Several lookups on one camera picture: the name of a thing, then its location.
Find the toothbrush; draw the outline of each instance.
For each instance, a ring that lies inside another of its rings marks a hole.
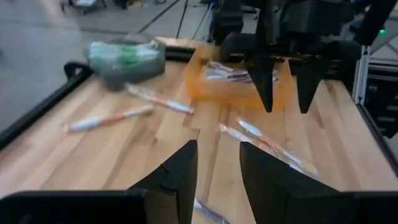
[[[73,124],[66,124],[64,126],[64,130],[68,133],[75,131],[83,131],[87,129],[93,129],[105,124],[112,124],[123,119],[129,118],[131,116],[139,115],[139,114],[149,114],[153,111],[154,107],[152,105],[146,105],[142,108],[133,109],[124,112],[123,114],[117,114],[113,116],[108,116],[105,118],[90,118],[85,119],[83,121],[79,121]]]
[[[299,167],[302,169],[305,169],[313,174],[318,174],[317,168],[312,165],[309,162],[306,162],[302,159],[300,159],[298,156],[296,156],[293,152],[290,152],[286,149],[284,149],[281,145],[277,144],[274,142],[272,139],[269,137],[265,136],[264,134],[261,133],[260,130],[258,130],[256,127],[253,125],[249,124],[242,118],[238,118],[238,123],[244,128],[247,132],[255,135],[260,141],[263,143],[267,144],[271,149],[275,150],[275,152],[280,152],[286,157],[288,157],[290,160],[295,162]]]
[[[250,138],[250,137],[247,137],[246,135],[240,133],[239,131],[237,131],[237,130],[231,128],[231,127],[227,127],[227,126],[225,126],[224,124],[219,124],[219,125],[218,125],[218,128],[219,128],[219,130],[220,130],[221,132],[228,133],[230,136],[236,138],[237,140],[249,142],[249,143],[253,144],[254,146],[258,147],[259,149],[262,149],[262,150],[266,151],[268,154],[270,154],[270,155],[272,155],[272,156],[278,158],[278,157],[276,156],[276,154],[275,154],[275,150],[273,150],[273,151],[270,150],[270,149],[272,149],[272,148],[271,148],[268,144],[266,144],[266,143],[260,141],[259,139],[257,139],[257,138],[256,138],[256,139],[252,139],[252,138]],[[297,171],[299,171],[299,172],[301,172],[301,173],[304,174],[303,170],[302,170],[300,167],[298,167],[297,165],[292,164],[292,163],[289,163],[289,162],[286,162],[286,163],[287,163],[291,168],[293,168],[293,169],[295,169],[295,170],[297,170]]]
[[[207,218],[210,218],[216,224],[230,224],[230,222],[220,214],[212,211],[204,203],[195,198],[193,208],[201,211]]]
[[[127,90],[129,91],[130,94],[134,96],[138,96],[144,100],[151,101],[154,103],[162,104],[164,106],[167,106],[169,108],[172,108],[177,111],[181,111],[184,113],[193,113],[193,108],[190,108],[189,106],[182,105],[180,103],[177,103],[176,101],[168,100],[165,98],[160,98],[155,95],[155,93],[151,90],[145,89],[145,88],[140,88],[134,85],[130,84],[125,84]]]

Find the orange plastic container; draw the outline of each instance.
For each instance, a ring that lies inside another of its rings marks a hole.
[[[194,100],[215,101],[224,105],[243,106],[246,108],[263,108],[262,101],[254,84],[228,82],[225,80],[204,79],[203,66],[210,59],[219,62],[219,48],[203,44],[197,47],[188,65],[183,72],[185,87],[190,97]],[[243,68],[243,63],[223,63],[231,68]],[[276,63],[279,80],[273,87],[274,105],[273,111],[283,108],[293,92],[293,80],[289,63]]]

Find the wooden table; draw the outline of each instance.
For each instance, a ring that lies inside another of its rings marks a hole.
[[[166,39],[168,44],[198,42]],[[238,130],[243,115],[281,145],[312,162],[320,181],[338,190],[397,190],[398,181],[341,82],[321,82],[307,114],[297,91],[279,113],[192,101],[184,63],[167,62],[163,76],[144,85],[195,107],[193,115],[161,106],[150,116],[65,134],[63,124],[145,104],[126,92],[108,92],[89,78],[0,153],[0,195],[31,189],[126,189],[189,139],[198,140],[197,197],[231,223],[254,223],[239,165],[239,142],[218,123]],[[193,223],[204,223],[194,212]]]

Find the wrapped toothbrush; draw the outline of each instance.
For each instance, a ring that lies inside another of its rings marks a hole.
[[[252,145],[266,151],[267,153],[271,154],[271,155],[275,155],[274,151],[270,150],[269,147],[267,147],[267,145],[263,144],[262,142],[250,138],[246,135],[244,135],[243,133],[240,133],[239,131],[226,126],[225,124],[219,124],[218,125],[218,129],[222,132],[222,133],[227,133],[230,136],[236,138],[239,141],[245,141],[245,142],[250,142]]]
[[[162,96],[157,96],[155,92],[153,92],[152,90],[146,89],[146,88],[142,88],[142,87],[138,87],[135,85],[131,85],[131,84],[125,84],[126,89],[128,90],[128,92],[134,96],[138,96],[144,100],[147,101],[151,101],[154,103],[158,103],[164,106],[167,106],[171,109],[177,110],[177,111],[181,111],[184,113],[193,113],[193,108],[189,107],[189,106],[185,106],[182,105],[176,101],[172,101],[169,100],[167,98],[164,98]]]
[[[77,132],[77,131],[83,131],[83,130],[88,130],[88,129],[93,129],[105,124],[113,124],[118,121],[121,121],[123,119],[129,118],[131,116],[137,116],[140,114],[149,114],[153,111],[154,107],[152,105],[146,105],[143,106],[142,108],[138,109],[132,109],[129,111],[126,111],[122,114],[117,114],[113,116],[108,116],[105,118],[90,118],[90,119],[85,119],[83,121],[79,121],[73,124],[66,124],[64,126],[64,130],[68,133],[70,132]]]
[[[229,68],[219,62],[210,60],[207,65],[203,67],[203,73],[207,80],[226,80],[230,82],[252,83],[251,77],[247,70],[238,68]],[[278,80],[278,71],[272,72],[272,80]]]
[[[246,142],[251,143],[253,146],[256,146],[259,149],[262,149],[263,151],[267,152],[268,154],[273,155],[274,157],[286,162],[291,168],[293,168],[303,174],[304,173],[318,174],[317,169],[313,165],[308,164],[308,163],[307,163],[307,165],[304,165],[303,163],[297,163],[297,161],[292,160],[292,159],[285,159],[284,157],[288,157],[288,156],[286,156],[284,153],[281,153],[278,149],[274,149],[273,147],[270,147],[270,145],[268,145],[268,143],[262,141],[259,138],[249,137],[231,127],[225,126],[224,124],[219,124],[218,129],[222,133],[228,133],[230,136],[236,138],[239,141],[246,141]]]
[[[226,218],[224,218],[220,214],[212,211],[204,203],[202,203],[201,201],[199,201],[196,198],[193,201],[193,208],[201,211],[206,216],[206,218],[210,219],[215,224],[229,224],[229,221]]]
[[[249,134],[257,138],[262,143],[266,144],[269,148],[271,148],[277,155],[285,156],[292,164],[299,167],[302,170],[305,170],[311,174],[318,175],[317,168],[311,163],[299,158],[299,156],[295,155],[292,151],[284,149],[280,144],[274,142],[271,138],[262,134],[260,130],[258,130],[253,125],[249,124],[242,118],[238,118],[238,123],[242,128],[244,128]]]

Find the cable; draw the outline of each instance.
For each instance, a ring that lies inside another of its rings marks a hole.
[[[160,12],[157,16],[155,16],[151,21],[149,21],[146,25],[144,25],[141,29],[139,29],[138,33],[142,33],[144,30],[148,29],[150,25],[152,25],[156,20],[158,20],[163,14],[165,14],[169,9],[171,9],[177,2],[180,0],[175,0],[172,4],[167,6],[162,12]]]
[[[199,23],[199,26],[198,26],[197,30],[195,31],[195,34],[194,34],[193,37],[192,37],[193,39],[195,38],[195,36],[196,36],[196,34],[197,34],[197,32],[198,32],[198,30],[199,30],[199,28],[200,28],[200,26],[201,26],[201,24],[202,24],[204,18],[206,18],[205,23],[203,23],[202,29],[201,29],[201,31],[200,31],[200,34],[202,35],[202,38],[203,38],[203,30],[205,29],[204,27],[205,27],[205,25],[206,25],[206,23],[207,23],[207,18],[209,17],[209,14],[210,14],[210,11],[211,11],[211,8],[212,8],[212,7],[213,7],[213,3],[210,4],[210,7],[209,7],[208,10],[206,11],[206,13],[205,13],[205,15],[203,16],[203,18],[201,19],[201,21],[200,21],[200,23]]]
[[[181,20],[180,20],[180,25],[178,26],[178,31],[177,31],[177,36],[176,36],[176,38],[178,38],[179,35],[180,35],[181,26],[182,26],[182,21],[184,20],[185,11],[187,10],[187,7],[188,7],[188,0],[185,0],[184,10],[182,11],[182,16],[181,16]]]
[[[165,4],[167,0],[155,0],[156,4]]]

